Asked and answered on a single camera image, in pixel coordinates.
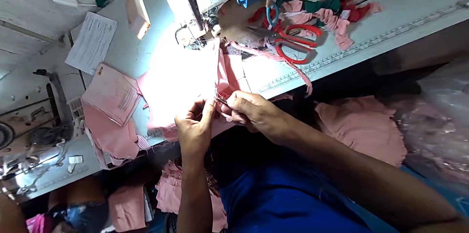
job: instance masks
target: scissors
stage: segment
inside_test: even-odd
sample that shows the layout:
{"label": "scissors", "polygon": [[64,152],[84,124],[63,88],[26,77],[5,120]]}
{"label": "scissors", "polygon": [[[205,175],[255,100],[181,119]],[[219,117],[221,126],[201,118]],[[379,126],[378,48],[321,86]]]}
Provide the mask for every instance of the scissors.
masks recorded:
{"label": "scissors", "polygon": [[[310,32],[313,32],[316,34],[316,36],[321,36],[322,31],[315,26],[307,25],[307,24],[297,24],[297,25],[291,25],[287,27],[284,31],[280,30],[278,33],[273,32],[267,29],[263,28],[252,28],[252,27],[247,27],[250,31],[260,35],[262,38],[268,37],[274,40],[276,47],[275,49],[277,50],[277,54],[283,58],[285,58],[287,61],[294,63],[294,64],[305,64],[309,62],[312,59],[313,51],[310,48],[304,47],[300,44],[307,45],[309,47],[315,47],[318,44],[314,42],[311,39],[308,38],[303,38],[299,36],[292,36],[288,35],[286,32],[292,29],[304,29]],[[285,45],[293,50],[297,50],[301,53],[305,53],[306,57],[303,60],[295,60],[287,56],[283,50],[282,46]]]}

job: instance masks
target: human hands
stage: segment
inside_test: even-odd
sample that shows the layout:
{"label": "human hands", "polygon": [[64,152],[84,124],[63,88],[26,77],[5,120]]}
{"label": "human hands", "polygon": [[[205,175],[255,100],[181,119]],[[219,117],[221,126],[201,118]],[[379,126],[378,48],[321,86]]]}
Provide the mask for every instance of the human hands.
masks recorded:
{"label": "human hands", "polygon": [[259,94],[235,91],[221,106],[221,111],[231,115],[250,132],[261,132],[277,145],[287,145],[304,129],[301,121],[283,112]]}
{"label": "human hands", "polygon": [[212,138],[214,114],[215,100],[199,98],[174,119],[183,162],[203,160]]}

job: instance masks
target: pink fabric scrap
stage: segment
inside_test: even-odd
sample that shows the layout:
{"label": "pink fabric scrap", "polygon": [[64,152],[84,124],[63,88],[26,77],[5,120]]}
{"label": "pink fabric scrap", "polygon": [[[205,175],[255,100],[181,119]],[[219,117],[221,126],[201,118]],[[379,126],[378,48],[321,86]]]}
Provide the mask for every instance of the pink fabric scrap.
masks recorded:
{"label": "pink fabric scrap", "polygon": [[26,220],[26,227],[29,233],[51,233],[53,228],[53,221],[45,214],[38,214]]}
{"label": "pink fabric scrap", "polygon": [[[161,209],[162,212],[179,213],[182,195],[181,179],[182,171],[179,170],[176,164],[169,161],[162,170],[160,181],[155,185],[158,190],[156,195],[157,208]],[[220,232],[223,228],[228,228],[226,211],[221,198],[212,191],[210,191],[210,198],[213,210],[212,232]]]}
{"label": "pink fabric scrap", "polygon": [[281,56],[278,56],[278,55],[275,55],[275,54],[270,53],[270,52],[264,52],[264,51],[256,50],[256,49],[253,49],[253,48],[244,47],[244,46],[241,46],[241,45],[237,44],[234,41],[229,42],[226,46],[229,46],[229,45],[233,46],[234,48],[236,48],[238,50],[242,50],[244,52],[247,52],[247,53],[250,53],[250,54],[253,54],[253,55],[256,55],[256,56],[264,56],[267,59],[271,59],[271,60],[278,61],[278,62],[285,62],[288,66],[293,68],[293,70],[295,70],[300,75],[300,78],[306,84],[306,97],[310,96],[313,93],[313,85],[311,83],[311,80],[308,78],[308,76],[306,74],[304,74],[303,71],[300,68],[296,67],[294,64],[287,61],[285,58],[283,58]]}
{"label": "pink fabric scrap", "polygon": [[135,159],[139,151],[135,124],[131,119],[126,125],[119,126],[94,106],[83,104],[85,124],[91,134],[98,162],[108,169],[104,154],[109,154],[114,165],[119,166],[126,159]]}
{"label": "pink fabric scrap", "polygon": [[[303,1],[292,0],[290,2],[283,2],[282,4],[285,12],[300,12],[303,6]],[[314,17],[313,13],[299,13],[290,17],[287,17],[292,24],[305,24]]]}
{"label": "pink fabric scrap", "polygon": [[117,232],[146,227],[143,185],[122,186],[108,201],[109,215]]}
{"label": "pink fabric scrap", "polygon": [[387,109],[374,96],[347,98],[339,105],[316,106],[325,134],[352,149],[399,167],[407,150],[402,134]]}
{"label": "pink fabric scrap", "polygon": [[[223,55],[219,38],[201,51],[171,49],[156,56],[150,70],[138,78],[138,86],[149,106],[148,130],[160,129],[168,141],[178,140],[174,118],[197,97],[227,98],[235,90],[250,92],[241,57]],[[230,117],[220,117],[214,121],[212,136],[234,125]]]}
{"label": "pink fabric scrap", "polygon": [[273,98],[270,98],[269,101],[270,102],[275,102],[275,101],[286,100],[286,99],[293,100],[293,96],[290,95],[289,93],[285,92],[285,93],[281,93],[277,96],[274,96]]}
{"label": "pink fabric scrap", "polygon": [[340,19],[334,15],[331,9],[325,8],[321,8],[316,13],[313,13],[313,15],[324,22],[326,28],[335,32],[335,41],[340,50],[346,50],[353,44],[353,40],[347,34],[347,26],[349,26],[350,21]]}

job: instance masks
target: pink ruffled fabric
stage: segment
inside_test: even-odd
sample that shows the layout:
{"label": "pink ruffled fabric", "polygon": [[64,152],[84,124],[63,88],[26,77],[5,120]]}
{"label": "pink ruffled fabric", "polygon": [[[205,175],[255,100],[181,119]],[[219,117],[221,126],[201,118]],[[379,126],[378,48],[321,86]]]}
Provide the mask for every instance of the pink ruffled fabric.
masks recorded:
{"label": "pink ruffled fabric", "polygon": [[321,8],[316,13],[313,13],[313,15],[324,22],[326,28],[335,32],[335,41],[340,50],[346,50],[353,44],[353,40],[347,34],[347,26],[349,26],[350,21],[340,19],[334,15],[331,9],[325,8]]}
{"label": "pink ruffled fabric", "polygon": [[[300,12],[301,7],[303,6],[303,2],[301,0],[292,0],[290,2],[283,2],[282,4],[285,12]],[[293,24],[305,24],[306,22],[310,21],[314,17],[313,13],[300,13],[294,16],[288,17],[288,19]]]}
{"label": "pink ruffled fabric", "polygon": [[347,98],[339,105],[320,103],[315,108],[321,131],[352,149],[399,167],[407,150],[402,134],[387,109],[374,96]]}
{"label": "pink ruffled fabric", "polygon": [[[160,181],[155,188],[158,190],[156,200],[157,208],[163,212],[179,213],[182,195],[182,171],[169,161],[162,170]],[[228,228],[226,211],[221,202],[221,198],[210,191],[213,210],[212,232],[220,232],[223,228]]]}
{"label": "pink ruffled fabric", "polygon": [[301,79],[306,84],[306,97],[310,96],[313,93],[313,85],[311,83],[311,80],[308,78],[308,76],[306,74],[304,74],[303,71],[300,68],[296,67],[291,62],[285,60],[285,58],[283,58],[281,56],[278,56],[278,55],[275,55],[275,54],[272,54],[270,52],[263,52],[263,51],[256,50],[256,49],[253,49],[253,48],[243,47],[243,46],[237,44],[234,41],[229,42],[226,46],[229,46],[229,45],[233,46],[234,48],[236,48],[238,50],[242,50],[244,52],[250,53],[252,55],[264,56],[267,59],[275,60],[275,61],[278,61],[278,62],[285,62],[288,66],[293,68],[300,75]]}

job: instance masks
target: clear plastic sheet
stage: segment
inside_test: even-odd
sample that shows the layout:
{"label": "clear plastic sheet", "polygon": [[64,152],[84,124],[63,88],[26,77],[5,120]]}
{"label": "clear plastic sheet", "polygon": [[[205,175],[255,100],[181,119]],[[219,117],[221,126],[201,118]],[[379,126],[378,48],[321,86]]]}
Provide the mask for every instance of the clear plastic sheet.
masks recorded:
{"label": "clear plastic sheet", "polygon": [[424,96],[393,96],[385,104],[404,136],[404,164],[432,181],[469,195],[468,129],[458,126]]}
{"label": "clear plastic sheet", "polygon": [[458,126],[469,128],[469,53],[419,80],[418,84],[427,100]]}

